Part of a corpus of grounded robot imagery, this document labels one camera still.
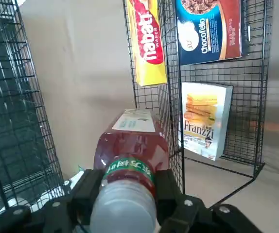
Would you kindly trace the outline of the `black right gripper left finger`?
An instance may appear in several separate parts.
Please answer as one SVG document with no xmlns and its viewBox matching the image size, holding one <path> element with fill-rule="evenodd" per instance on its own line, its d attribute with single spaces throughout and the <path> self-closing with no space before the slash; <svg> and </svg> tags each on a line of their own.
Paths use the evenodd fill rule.
<svg viewBox="0 0 279 233">
<path fill-rule="evenodd" d="M 0 233 L 71 233 L 77 225 L 89 224 L 103 174 L 87 169 L 69 194 L 37 211 L 23 205 L 10 207 L 0 214 Z"/>
</svg>

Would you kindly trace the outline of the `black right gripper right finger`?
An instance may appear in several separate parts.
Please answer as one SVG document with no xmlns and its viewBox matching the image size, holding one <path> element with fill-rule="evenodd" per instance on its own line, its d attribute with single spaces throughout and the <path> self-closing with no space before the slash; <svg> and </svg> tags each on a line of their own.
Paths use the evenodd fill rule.
<svg viewBox="0 0 279 233">
<path fill-rule="evenodd" d="M 155 173 L 157 221 L 161 233 L 260 233 L 237 207 L 207 208 L 200 198 L 183 194 L 172 170 Z"/>
</svg>

